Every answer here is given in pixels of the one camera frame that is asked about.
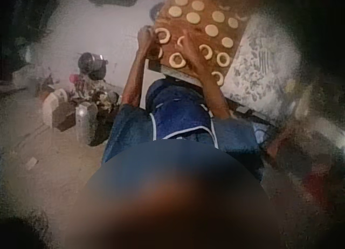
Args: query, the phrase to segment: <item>wooden tray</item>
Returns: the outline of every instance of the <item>wooden tray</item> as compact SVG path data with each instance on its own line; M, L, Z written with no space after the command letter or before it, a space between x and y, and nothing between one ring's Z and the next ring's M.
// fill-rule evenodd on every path
M161 9L158 18L156 19L155 27L163 27L168 29L171 33L171 39L167 44L162 44L161 46L163 48L164 54L160 63L164 66L172 68L169 64L169 58L173 53L178 52L175 49L175 44L177 43L178 38L183 35L182 30L187 29L190 32L192 39L198 46L207 44L211 47L211 49L213 50L213 56L210 60L205 60L205 63L211 71L219 71L225 77L232 64L232 60L229 66L220 67L217 64L217 54L220 52L225 52L230 56L230 58L233 58L235 56L242 35L246 28L246 22L238 20L238 28L233 29L229 27L227 21L230 17L235 18L236 13L238 13L239 15L243 15L244 13L242 11L239 11L240 6L233 4L231 0L228 3L228 6L231 7L229 11L224 11L219 8L219 5L224 6L225 4L224 2L217 0L199 0L205 4L205 8L203 11L195 11L191 6L193 1L195 0L188 0L188 4L186 6L180 6L180 8L182 9L182 16L178 18L174 18L168 13L169 8L173 5L176 5L175 0L167 0L165 2L165 5ZM212 19L212 13L214 11L221 11L225 15L225 21L223 23L217 23ZM201 17L200 23L198 23L197 25L189 23L186 19L186 15L189 12L196 12L197 14L199 14ZM205 33L205 27L209 24L214 24L216 27L218 27L219 34L217 36L210 37ZM224 37L229 37L233 40L232 48L225 48L222 45L222 39ZM189 66L185 66L179 69L175 68L175 70L178 70L190 76L195 75L194 72L189 68Z

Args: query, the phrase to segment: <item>cloth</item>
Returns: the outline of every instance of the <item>cloth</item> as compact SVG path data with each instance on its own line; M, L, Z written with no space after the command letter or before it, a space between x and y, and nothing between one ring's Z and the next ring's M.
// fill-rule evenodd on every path
M150 113L155 113L157 106L174 100L192 101L187 106L205 104L202 95L184 83L174 83L161 79L154 82L146 95L146 110L131 105L123 105L117 114L103 155L102 163L107 162L120 152L137 144L150 142L154 138L154 128ZM245 121L213 119L218 148L231 155L247 168L257 179L261 180L263 163L260 149L256 143L252 125ZM203 129L174 136L175 139L186 139L214 146L212 136Z

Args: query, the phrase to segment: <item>hand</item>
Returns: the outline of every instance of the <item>hand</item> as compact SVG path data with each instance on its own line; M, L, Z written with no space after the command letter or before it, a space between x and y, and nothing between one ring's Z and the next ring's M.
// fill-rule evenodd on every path
M204 67L205 59L199 51L199 47L194 43L189 35L189 32L183 30L182 47L176 45L176 48L181 52L183 58L190 64L193 71L197 74L197 78L201 77L206 73L206 68Z
M155 39L156 33L152 26L145 25L142 27L138 32L138 52L146 56Z

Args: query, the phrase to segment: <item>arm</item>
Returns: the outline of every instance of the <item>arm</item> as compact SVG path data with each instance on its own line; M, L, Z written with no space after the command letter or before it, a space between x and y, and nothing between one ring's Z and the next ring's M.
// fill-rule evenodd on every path
M196 78L201 82L206 104L213 112L214 116L220 119L228 119L231 116L229 108L222 91L217 85L216 78L214 78L211 72L204 66L205 60L199 55L199 49L193 43L189 33L186 30L184 30L183 33L185 38L182 40L182 47L176 47L196 73Z
M129 104L138 107L141 100L142 82L146 55L155 40L155 32L151 26L144 26L138 32L139 48L129 72L125 89L123 90L121 105Z

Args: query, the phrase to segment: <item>dough ring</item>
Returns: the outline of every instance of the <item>dough ring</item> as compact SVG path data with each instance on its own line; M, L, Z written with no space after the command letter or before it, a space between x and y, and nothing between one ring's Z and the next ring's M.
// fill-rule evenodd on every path
M178 6L172 6L168 12L172 17L180 17L182 15L182 9Z
M225 21L225 15L220 11L215 11L212 13L212 19L217 23L222 23Z
M198 24L200 22L200 15L195 12L190 12L186 16L187 21L191 24Z
M181 63L180 64L176 64L175 62L175 58L176 57L180 57L181 58ZM172 54L169 58L169 64L173 67L173 68L181 68L184 67L186 65L186 62L184 60L184 58L182 57L181 53L176 52L174 54Z
M202 45L199 46L199 50L202 51L203 49L207 49L208 52L209 52L207 55L205 55L205 59L206 59L206 60L211 59L212 56L213 56L213 52L212 52L211 47L210 47L209 45L202 44Z
M234 28L234 29L238 28L238 21L235 18L230 17L227 23L229 24L231 28Z
M226 48L232 48L233 47L233 40L229 37L224 37L222 39L222 45Z
M248 21L249 17L248 16L244 16L244 17L240 17L237 13L235 14L236 19L245 22Z
M195 11L203 11L204 8L205 8L205 4L204 2L201 2L199 0L195 0L193 1L192 3L192 8L195 10Z
M163 57L163 49L160 47L160 53L158 54L158 59Z
M180 36L180 37L177 39L177 45L178 45L178 46L181 46L181 47L182 47L181 41L182 41L183 38L184 38L184 36Z
M156 34L159 34L160 32L165 32L166 36L164 39L160 39L160 44L165 44L165 43L168 43L169 40L170 40L170 37L171 37L171 34L170 32L168 31L168 29L165 29L165 28L157 28L155 30Z
M184 6L188 4L188 0L175 0L175 3L179 6Z
M218 28L214 24L209 24L205 27L205 32L208 36L215 37L218 35Z
M220 5L219 8L224 10L224 11L230 11L230 7L228 5L226 5L226 6Z
M225 63L221 62L221 60L220 60L221 57L224 57L226 59ZM230 65L230 56L228 54L226 54L225 52L220 52L217 55L217 63L221 67L229 66Z
M220 72L218 72L218 71L213 71L213 72L211 73L211 75L217 75L217 76L219 76L219 80L217 81L217 85L218 85L218 86L222 86L222 85L224 84L224 76L223 76Z

